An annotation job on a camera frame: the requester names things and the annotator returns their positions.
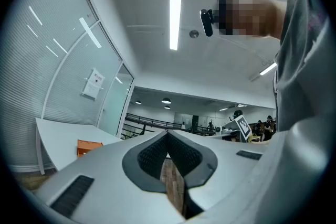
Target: glass door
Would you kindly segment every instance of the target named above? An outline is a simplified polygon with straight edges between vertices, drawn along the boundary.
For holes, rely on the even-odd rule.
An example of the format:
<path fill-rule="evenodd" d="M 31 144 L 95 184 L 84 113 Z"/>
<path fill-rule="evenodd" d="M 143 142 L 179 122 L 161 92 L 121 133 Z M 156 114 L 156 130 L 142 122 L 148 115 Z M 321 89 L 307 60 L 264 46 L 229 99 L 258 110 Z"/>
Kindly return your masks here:
<path fill-rule="evenodd" d="M 117 135 L 121 114 L 132 82 L 133 77 L 127 71 L 126 67 L 122 65 L 112 84 L 111 90 L 106 96 L 98 126 L 99 129 L 114 136 Z"/>

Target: people in background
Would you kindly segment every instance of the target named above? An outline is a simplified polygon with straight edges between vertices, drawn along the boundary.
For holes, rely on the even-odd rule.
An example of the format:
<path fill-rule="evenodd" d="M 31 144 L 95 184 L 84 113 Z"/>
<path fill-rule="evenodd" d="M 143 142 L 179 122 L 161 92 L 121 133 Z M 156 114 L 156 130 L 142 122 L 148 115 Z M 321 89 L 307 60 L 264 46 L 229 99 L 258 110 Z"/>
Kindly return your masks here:
<path fill-rule="evenodd" d="M 259 121 L 254 125 L 254 132 L 255 132 L 255 135 L 262 135 L 262 133 L 261 133 L 261 120 L 259 120 Z"/>
<path fill-rule="evenodd" d="M 267 141 L 267 140 L 270 140 L 272 138 L 272 133 L 273 133 L 273 130 L 271 128 L 271 125 L 272 125 L 272 116 L 269 115 L 267 117 L 267 121 L 264 123 L 264 134 L 265 134 L 265 138 L 264 138 L 264 141 Z"/>

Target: black slot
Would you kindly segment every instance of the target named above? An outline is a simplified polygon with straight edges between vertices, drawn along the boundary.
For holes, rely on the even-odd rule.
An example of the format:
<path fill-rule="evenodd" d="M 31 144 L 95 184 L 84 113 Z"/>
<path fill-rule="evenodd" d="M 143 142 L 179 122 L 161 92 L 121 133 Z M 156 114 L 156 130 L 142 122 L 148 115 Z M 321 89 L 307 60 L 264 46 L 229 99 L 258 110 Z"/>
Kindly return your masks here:
<path fill-rule="evenodd" d="M 245 157 L 245 158 L 249 158 L 249 159 L 255 159 L 255 160 L 259 160 L 262 156 L 262 153 L 256 153 L 256 152 L 250 152 L 250 151 L 238 151 L 237 155 Z"/>
<path fill-rule="evenodd" d="M 78 176 L 50 207 L 67 218 L 71 217 L 93 181 L 93 178 Z"/>

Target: ceiling spotlight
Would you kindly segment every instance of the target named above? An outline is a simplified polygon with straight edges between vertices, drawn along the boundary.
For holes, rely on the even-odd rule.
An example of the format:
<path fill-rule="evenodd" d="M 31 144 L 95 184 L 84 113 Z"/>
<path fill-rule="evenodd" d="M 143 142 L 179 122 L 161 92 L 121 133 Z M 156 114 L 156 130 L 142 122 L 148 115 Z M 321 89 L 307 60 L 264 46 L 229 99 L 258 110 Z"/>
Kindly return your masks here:
<path fill-rule="evenodd" d="M 171 104 L 172 103 L 169 98 L 163 98 L 161 102 L 165 103 L 165 104 Z"/>
<path fill-rule="evenodd" d="M 197 37 L 199 36 L 199 32 L 198 32 L 197 30 L 191 30 L 191 31 L 189 32 L 189 36 L 190 36 L 191 38 L 197 38 Z"/>

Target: sign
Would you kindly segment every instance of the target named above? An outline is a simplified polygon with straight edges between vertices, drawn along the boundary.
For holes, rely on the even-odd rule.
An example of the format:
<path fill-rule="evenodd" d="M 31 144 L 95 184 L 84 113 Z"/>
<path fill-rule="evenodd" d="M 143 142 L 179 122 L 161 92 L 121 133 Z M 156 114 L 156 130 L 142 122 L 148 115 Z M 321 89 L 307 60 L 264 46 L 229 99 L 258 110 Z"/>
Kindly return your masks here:
<path fill-rule="evenodd" d="M 245 140 L 247 140 L 248 137 L 252 135 L 252 130 L 248 125 L 248 123 L 246 122 L 245 118 L 243 117 L 243 115 L 241 115 L 238 118 L 236 118 L 235 121 L 237 122 L 238 127 L 241 133 L 243 134 Z"/>
<path fill-rule="evenodd" d="M 96 68 L 93 69 L 90 78 L 88 79 L 83 94 L 93 98 L 97 98 L 105 77 L 99 73 Z"/>

